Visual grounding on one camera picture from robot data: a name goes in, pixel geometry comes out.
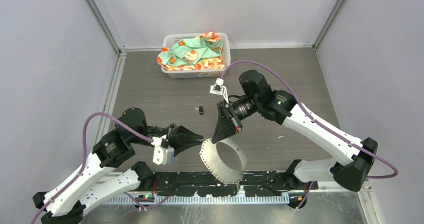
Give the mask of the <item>large metal keyring holder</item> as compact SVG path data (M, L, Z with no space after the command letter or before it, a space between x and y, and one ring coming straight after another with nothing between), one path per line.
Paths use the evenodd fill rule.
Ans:
M229 146L236 152L241 163L241 170L232 169L222 161L218 154L217 145L212 143L211 138L206 139L202 143L199 156L205 167L218 181L224 185L239 184L242 181L246 169L247 156L241 147L231 138L224 139L221 143Z

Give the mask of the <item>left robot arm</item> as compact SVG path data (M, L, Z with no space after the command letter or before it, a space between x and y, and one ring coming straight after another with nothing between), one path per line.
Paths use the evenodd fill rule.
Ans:
M83 150L82 164L59 186L33 196L38 209L35 218L42 223L80 223L85 215L111 197L137 188L149 190L155 181L154 173L143 161L136 162L117 178L97 185L98 180L134 156L134 144L152 147L153 162L166 165L203 140L202 135L183 126L149 126L140 108L126 109L119 118L107 113L101 116L112 120L115 128L91 151Z

